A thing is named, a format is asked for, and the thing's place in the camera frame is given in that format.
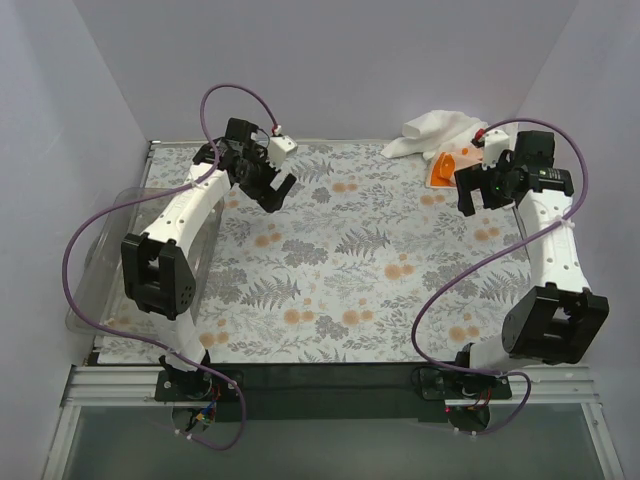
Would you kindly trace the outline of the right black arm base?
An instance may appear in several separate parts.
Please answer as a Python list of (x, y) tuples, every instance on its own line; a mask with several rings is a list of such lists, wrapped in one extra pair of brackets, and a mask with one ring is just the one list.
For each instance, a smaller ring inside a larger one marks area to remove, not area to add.
[(411, 382), (418, 396), (436, 408), (438, 418), (432, 423), (447, 423), (469, 433), (489, 427), (492, 400), (512, 398), (506, 378), (423, 366), (412, 372)]

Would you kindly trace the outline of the orange patterned towel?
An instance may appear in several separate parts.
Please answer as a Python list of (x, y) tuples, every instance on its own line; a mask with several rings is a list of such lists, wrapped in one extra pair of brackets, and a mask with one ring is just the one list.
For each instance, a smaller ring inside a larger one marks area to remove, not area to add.
[(455, 188), (455, 173), (481, 164), (483, 151), (472, 145), (440, 149), (433, 157), (425, 179), (429, 188)]

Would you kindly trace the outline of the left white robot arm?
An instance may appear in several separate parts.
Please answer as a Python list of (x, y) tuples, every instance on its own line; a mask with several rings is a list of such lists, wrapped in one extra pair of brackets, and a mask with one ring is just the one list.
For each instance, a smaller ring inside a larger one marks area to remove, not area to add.
[(193, 400), (205, 398), (213, 386), (211, 373), (198, 366), (206, 349), (194, 316), (209, 270), (224, 196), (238, 186), (265, 212), (279, 210), (296, 182), (292, 174), (278, 187), (273, 180), (297, 143), (275, 132), (267, 144), (256, 136), (257, 125), (229, 119), (224, 136), (203, 145), (185, 179), (159, 216), (139, 234), (121, 243), (126, 296), (149, 316), (167, 353), (163, 367), (171, 380)]

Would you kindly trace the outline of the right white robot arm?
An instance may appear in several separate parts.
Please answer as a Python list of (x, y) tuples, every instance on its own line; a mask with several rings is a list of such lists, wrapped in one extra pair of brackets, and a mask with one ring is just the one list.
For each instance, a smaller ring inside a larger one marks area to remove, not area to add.
[(507, 313), (500, 334), (457, 354), (453, 387), (469, 398), (488, 386), (486, 370), (578, 363), (609, 314), (607, 298), (592, 292), (581, 270), (566, 217), (574, 205), (573, 181), (554, 166), (553, 134), (522, 131), (511, 140), (495, 129), (478, 132), (473, 143), (482, 160), (455, 173), (458, 209), (474, 214), (473, 191), (486, 209), (513, 207), (520, 234), (530, 241), (531, 274), (529, 291)]

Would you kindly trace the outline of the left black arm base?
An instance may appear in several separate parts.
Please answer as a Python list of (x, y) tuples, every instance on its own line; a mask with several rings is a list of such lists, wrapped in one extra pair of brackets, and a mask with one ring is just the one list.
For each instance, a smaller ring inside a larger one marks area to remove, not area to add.
[(156, 402), (171, 404), (174, 426), (188, 434), (204, 433), (216, 421), (218, 407), (236, 404), (239, 394), (227, 382), (202, 370), (183, 371), (164, 365), (153, 395)]

